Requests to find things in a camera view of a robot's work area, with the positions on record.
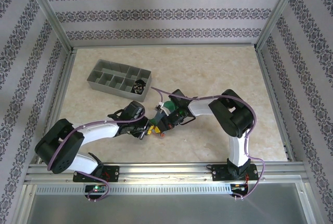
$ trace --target gray plastic tray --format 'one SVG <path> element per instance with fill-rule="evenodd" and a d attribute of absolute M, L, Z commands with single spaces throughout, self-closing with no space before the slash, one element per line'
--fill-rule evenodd
<path fill-rule="evenodd" d="M 143 80 L 146 87 L 141 95 L 131 93 L 136 80 Z M 151 83 L 151 71 L 112 61 L 98 60 L 87 79 L 93 90 L 143 102 Z"/>

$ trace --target marble surface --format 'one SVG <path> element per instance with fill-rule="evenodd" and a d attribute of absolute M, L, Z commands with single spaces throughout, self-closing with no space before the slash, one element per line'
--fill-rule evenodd
<path fill-rule="evenodd" d="M 249 141 L 249 153 L 266 161 L 286 160 L 280 134 L 254 48 L 249 47 L 115 47 L 79 49 L 60 118 L 71 123 L 104 120 L 131 100 L 92 90 L 86 81 L 99 59 L 152 71 L 151 86 L 187 96 L 209 96 L 233 89 L 255 110 L 258 124 Z M 149 90 L 143 105 L 155 115 L 160 96 Z M 144 163 L 176 161 L 226 161 L 229 143 L 213 116 L 200 116 L 168 131 L 164 139 L 131 135 L 102 139 L 84 145 L 104 162 Z"/>

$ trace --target robotic arm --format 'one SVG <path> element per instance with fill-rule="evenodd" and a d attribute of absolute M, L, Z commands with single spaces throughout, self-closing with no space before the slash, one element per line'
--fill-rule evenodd
<path fill-rule="evenodd" d="M 241 99 L 234 91 L 226 90 L 222 95 Z M 93 154 L 78 153 L 80 147 L 86 143 L 102 138 L 112 138 L 122 134 L 143 139 L 152 129 L 163 133 L 173 129 L 176 125 L 185 125 L 200 115 L 214 115 L 223 130 L 229 135 L 230 155 L 227 160 L 228 172 L 233 179 L 244 176 L 250 165 L 250 159 L 244 150 L 245 134 L 252 127 L 253 115 L 241 102 L 232 99 L 218 98 L 192 101 L 184 99 L 180 90 L 169 96 L 170 101 L 160 103 L 157 114 L 153 119 L 144 116 L 145 109 L 138 102 L 131 102 L 124 109 L 108 115 L 114 122 L 93 122 L 84 126 L 80 131 L 66 120 L 61 119 L 46 133 L 35 147 L 35 152 L 49 165 L 53 173 L 65 170 L 81 171 L 100 178 L 103 163 Z M 67 138 L 58 154 L 59 139 Z"/>

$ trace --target wall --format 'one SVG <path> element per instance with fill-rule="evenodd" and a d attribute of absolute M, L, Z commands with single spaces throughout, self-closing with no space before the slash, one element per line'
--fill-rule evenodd
<path fill-rule="evenodd" d="M 36 0 L 0 0 L 0 223 L 10 223 L 66 51 Z"/>
<path fill-rule="evenodd" d="M 278 0 L 49 0 L 72 45 L 255 43 Z"/>
<path fill-rule="evenodd" d="M 290 0 L 261 54 L 297 160 L 333 222 L 333 0 Z"/>

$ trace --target yellow component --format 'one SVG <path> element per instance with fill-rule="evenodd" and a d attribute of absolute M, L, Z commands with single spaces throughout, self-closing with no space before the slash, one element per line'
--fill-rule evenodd
<path fill-rule="evenodd" d="M 155 133 L 161 133 L 160 129 L 158 127 L 155 127 Z"/>

